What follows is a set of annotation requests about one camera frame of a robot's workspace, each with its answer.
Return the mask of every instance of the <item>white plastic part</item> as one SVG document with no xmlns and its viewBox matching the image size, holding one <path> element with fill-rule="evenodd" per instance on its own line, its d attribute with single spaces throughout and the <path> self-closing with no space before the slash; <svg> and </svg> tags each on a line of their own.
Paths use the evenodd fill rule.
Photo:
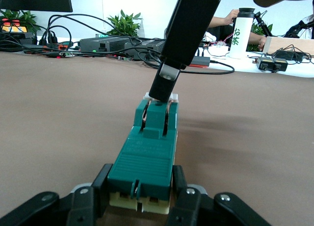
<svg viewBox="0 0 314 226">
<path fill-rule="evenodd" d="M 116 193 L 110 193 L 109 194 L 109 204 L 116 207 L 136 210 L 138 204 L 142 204 L 142 212 L 152 212 L 157 214 L 163 214 L 166 215 L 169 213 L 170 209 L 170 202 L 169 201 L 152 201 L 150 197 L 146 198 L 139 198 L 137 199 L 131 199 L 130 196 L 120 196 L 119 192 Z"/>
<path fill-rule="evenodd" d="M 147 92 L 145 96 L 143 97 L 144 100 L 155 100 L 154 98 L 149 96 L 149 93 Z M 171 93 L 169 100 L 168 101 L 173 101 L 173 102 L 179 102 L 179 96 L 178 94 L 173 94 Z"/>
</svg>

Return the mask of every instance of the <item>robotic arm link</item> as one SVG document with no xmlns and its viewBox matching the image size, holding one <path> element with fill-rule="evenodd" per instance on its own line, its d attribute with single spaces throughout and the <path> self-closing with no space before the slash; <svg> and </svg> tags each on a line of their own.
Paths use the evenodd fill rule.
<svg viewBox="0 0 314 226">
<path fill-rule="evenodd" d="M 262 7 L 280 1 L 254 0 Z M 168 36 L 160 57 L 162 63 L 149 92 L 152 98 L 168 101 L 180 70 L 191 63 L 219 3 L 220 0 L 178 0 L 168 25 Z"/>
</svg>

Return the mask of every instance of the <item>electrical wire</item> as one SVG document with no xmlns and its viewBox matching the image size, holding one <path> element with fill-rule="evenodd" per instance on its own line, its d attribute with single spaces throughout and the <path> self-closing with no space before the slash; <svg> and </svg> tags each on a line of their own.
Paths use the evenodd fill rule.
<svg viewBox="0 0 314 226">
<path fill-rule="evenodd" d="M 54 25 L 54 26 L 50 27 L 50 29 L 51 29 L 51 28 L 54 28 L 54 27 L 61 27 L 61 28 L 65 29 L 65 30 L 69 33 L 69 42 L 71 42 L 71 40 L 72 40 L 72 35 L 71 35 L 69 29 L 67 29 L 66 27 L 61 26 L 61 25 Z"/>
<path fill-rule="evenodd" d="M 143 53 L 145 53 L 145 57 L 144 58 L 142 58 L 140 55 L 141 54 L 143 54 Z M 147 53 L 147 52 L 138 52 L 137 53 L 137 56 L 146 64 L 146 65 L 148 65 L 148 66 L 150 66 L 150 67 L 152 67 L 152 68 L 154 68 L 154 69 L 158 69 L 159 68 L 159 66 L 160 66 L 160 64 L 158 63 L 158 64 L 155 64 L 155 63 L 152 63 L 152 62 L 150 62 L 149 61 L 149 57 L 146 59 L 146 57 L 149 55 L 149 53 Z"/>
<path fill-rule="evenodd" d="M 210 63 L 218 63 L 221 65 L 224 65 L 226 67 L 231 68 L 230 71 L 224 71 L 224 72 L 198 72 L 198 71 L 184 71 L 184 70 L 180 70 L 181 73 L 188 73 L 188 74 L 205 74 L 205 75 L 224 75 L 224 74 L 230 74 L 230 73 L 234 73 L 235 72 L 235 68 L 231 65 L 225 64 L 225 63 L 221 63 L 218 61 L 214 61 L 211 60 Z"/>
<path fill-rule="evenodd" d="M 227 36 L 226 39 L 224 40 L 224 44 L 225 44 L 226 41 L 227 41 L 230 37 L 232 37 L 233 35 L 234 35 L 234 33 L 231 33 L 229 36 Z"/>
<path fill-rule="evenodd" d="M 298 53 L 302 53 L 304 57 L 308 60 L 308 62 L 304 62 L 302 58 L 300 58 L 300 55 Z M 299 48 L 295 47 L 293 44 L 288 45 L 285 48 L 280 48 L 272 54 L 267 54 L 267 56 L 270 56 L 272 58 L 274 57 L 284 58 L 287 61 L 294 61 L 294 63 L 288 63 L 289 65 L 300 64 L 300 63 L 312 63 L 313 64 L 312 56 L 309 53 L 303 52 Z"/>
<path fill-rule="evenodd" d="M 227 54 L 230 53 L 230 52 L 228 52 L 225 55 L 212 55 L 208 49 L 207 49 L 207 52 L 210 54 L 210 56 L 213 56 L 213 57 L 225 57 Z"/>
<path fill-rule="evenodd" d="M 69 16 L 87 16 L 87 17 L 95 18 L 95 19 L 97 19 L 97 20 L 100 20 L 100 21 L 105 22 L 106 24 L 110 25 L 112 28 L 114 28 L 115 30 L 117 30 L 120 34 L 123 34 L 123 33 L 121 33 L 118 29 L 116 29 L 112 24 L 110 24 L 108 21 L 106 21 L 106 20 L 104 20 L 104 19 L 101 19 L 101 18 L 98 18 L 98 17 L 95 17 L 95 16 L 92 16 L 92 15 L 88 15 L 88 14 L 66 14 L 66 15 L 58 15 L 58 14 L 55 14 L 55 15 L 52 15 L 52 16 L 50 16 L 50 18 L 49 18 L 49 20 L 48 20 L 48 27 L 47 27 L 47 29 L 49 30 L 51 24 L 52 24 L 54 21 L 56 21 L 57 19 L 59 19 L 59 18 L 67 18 L 67 19 L 71 19 L 71 20 L 73 20 L 73 21 L 75 21 L 75 22 L 78 22 L 78 23 L 80 23 L 80 24 L 82 24 L 82 25 L 84 25 L 84 26 L 86 26 L 86 27 L 88 27 L 88 28 L 90 28 L 90 29 L 92 29 L 92 30 L 98 32 L 98 33 L 101 33 L 101 34 L 104 34 L 104 35 L 108 35 L 108 36 L 129 38 L 130 41 L 131 41 L 131 39 L 162 40 L 162 39 L 160 39 L 160 38 L 134 37 L 134 36 L 127 36 L 127 35 L 124 35 L 124 34 L 123 34 L 122 36 L 116 36 L 116 35 L 107 34 L 107 33 L 105 33 L 105 32 L 99 31 L 99 30 L 97 30 L 97 29 L 95 29 L 95 28 L 93 28 L 93 27 L 91 27 L 91 26 L 89 26 L 89 25 L 87 25 L 87 24 L 85 24 L 85 23 L 79 21 L 79 20 L 70 18 Z M 42 36 L 42 40 L 47 37 L 47 34 L 48 34 L 48 31 L 46 30 L 46 31 L 44 32 L 43 36 Z"/>
</svg>

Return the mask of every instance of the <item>brown tablecloth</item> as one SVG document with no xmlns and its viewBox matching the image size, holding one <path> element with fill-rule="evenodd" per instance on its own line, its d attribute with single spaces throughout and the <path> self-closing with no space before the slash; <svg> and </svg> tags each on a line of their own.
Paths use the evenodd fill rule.
<svg viewBox="0 0 314 226">
<path fill-rule="evenodd" d="M 140 62 L 0 53 L 0 216 L 39 192 L 63 197 L 113 163 L 155 73 Z M 274 226 L 314 225 L 313 90 L 313 78 L 181 74 L 176 164 L 189 183 L 237 194 Z M 100 224 L 165 220 L 119 214 L 110 208 Z"/>
</svg>

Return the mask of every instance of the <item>white water bottle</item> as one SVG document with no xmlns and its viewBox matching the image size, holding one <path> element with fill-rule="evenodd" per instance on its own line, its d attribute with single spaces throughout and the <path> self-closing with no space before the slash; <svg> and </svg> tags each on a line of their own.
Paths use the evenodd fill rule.
<svg viewBox="0 0 314 226">
<path fill-rule="evenodd" d="M 246 56 L 245 52 L 249 42 L 254 10 L 255 8 L 239 8 L 228 57 L 242 59 Z"/>
</svg>

